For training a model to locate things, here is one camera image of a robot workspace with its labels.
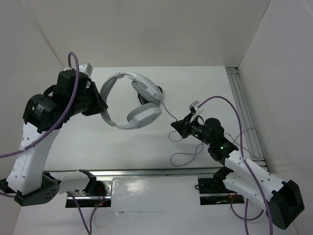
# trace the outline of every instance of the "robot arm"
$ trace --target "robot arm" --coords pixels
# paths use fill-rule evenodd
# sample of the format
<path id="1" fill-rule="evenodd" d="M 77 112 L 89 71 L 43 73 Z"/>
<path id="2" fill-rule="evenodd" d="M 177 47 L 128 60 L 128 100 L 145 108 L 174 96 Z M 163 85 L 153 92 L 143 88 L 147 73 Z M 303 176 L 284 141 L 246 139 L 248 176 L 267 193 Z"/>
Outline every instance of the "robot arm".
<path id="1" fill-rule="evenodd" d="M 75 83 L 75 70 L 59 73 L 57 84 L 43 94 L 33 96 L 27 103 L 23 115 L 23 137 L 20 150 L 10 175 L 0 181 L 0 189 L 6 193 L 16 193 L 15 201 L 21 206 L 38 205 L 49 202 L 57 193 L 83 190 L 89 194 L 99 182 L 85 170 L 76 172 L 49 173 L 44 166 L 63 123 L 73 115 L 82 113 L 90 116 L 108 108 L 101 99 L 96 85 L 90 79 L 90 64 L 79 67 L 80 76 L 74 103 L 60 125 L 45 139 L 25 150 L 25 147 L 43 136 L 62 115 L 67 106 Z"/>
<path id="2" fill-rule="evenodd" d="M 224 137 L 224 128 L 217 119 L 209 118 L 204 124 L 199 124 L 198 119 L 202 118 L 193 106 L 190 106 L 190 110 L 189 115 L 171 123 L 171 126 L 182 138 L 193 136 L 209 145 L 211 157 L 224 166 L 214 174 L 216 185 L 241 194 L 266 211 L 263 197 L 246 161 L 261 184 L 273 224 L 286 229 L 304 210 L 299 186 L 292 180 L 284 182 L 273 176 L 249 158 L 243 159 L 237 146 Z"/>

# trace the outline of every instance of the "headphones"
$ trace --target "headphones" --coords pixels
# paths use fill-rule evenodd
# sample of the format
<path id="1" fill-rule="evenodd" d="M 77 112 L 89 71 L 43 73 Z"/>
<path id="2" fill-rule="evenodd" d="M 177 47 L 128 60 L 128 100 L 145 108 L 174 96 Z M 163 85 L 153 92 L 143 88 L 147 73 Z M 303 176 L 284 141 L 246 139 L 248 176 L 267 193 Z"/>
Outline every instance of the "headphones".
<path id="1" fill-rule="evenodd" d="M 132 86 L 138 92 L 138 96 L 140 95 L 142 98 L 148 101 L 148 103 L 132 110 L 126 117 L 128 124 L 125 125 L 117 125 L 114 121 L 112 121 L 107 109 L 101 113 L 101 117 L 107 124 L 110 126 L 115 126 L 118 129 L 139 129 L 149 125 L 162 114 L 160 104 L 163 102 L 164 96 L 159 87 L 149 78 L 135 72 L 118 72 L 112 75 L 103 84 L 100 90 L 100 96 L 104 102 L 107 103 L 108 95 L 116 81 L 125 76 L 132 80 Z"/>

